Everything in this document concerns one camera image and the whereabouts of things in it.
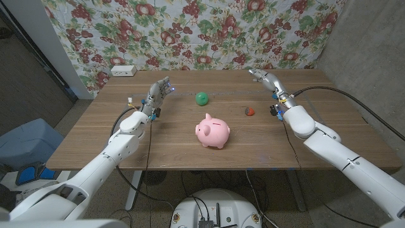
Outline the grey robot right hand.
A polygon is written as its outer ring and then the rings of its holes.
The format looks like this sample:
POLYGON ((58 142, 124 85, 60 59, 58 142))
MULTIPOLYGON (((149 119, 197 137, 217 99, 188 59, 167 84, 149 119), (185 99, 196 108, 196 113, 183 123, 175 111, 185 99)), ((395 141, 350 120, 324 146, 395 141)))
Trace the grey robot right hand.
POLYGON ((271 91, 278 102, 286 107, 293 108, 297 105, 294 98, 287 92, 281 81, 274 74, 258 69, 249 69, 248 72, 254 77, 254 81, 262 83, 263 87, 271 91))

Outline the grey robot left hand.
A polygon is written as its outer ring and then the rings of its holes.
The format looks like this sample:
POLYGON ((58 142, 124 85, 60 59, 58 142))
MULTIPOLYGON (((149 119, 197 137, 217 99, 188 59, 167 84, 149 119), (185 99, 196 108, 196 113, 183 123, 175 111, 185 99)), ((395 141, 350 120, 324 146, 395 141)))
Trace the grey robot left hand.
POLYGON ((147 116, 158 118, 161 113, 160 107, 163 104, 163 100, 174 90, 175 88, 171 87, 169 76, 155 82, 151 85, 140 111, 147 116))

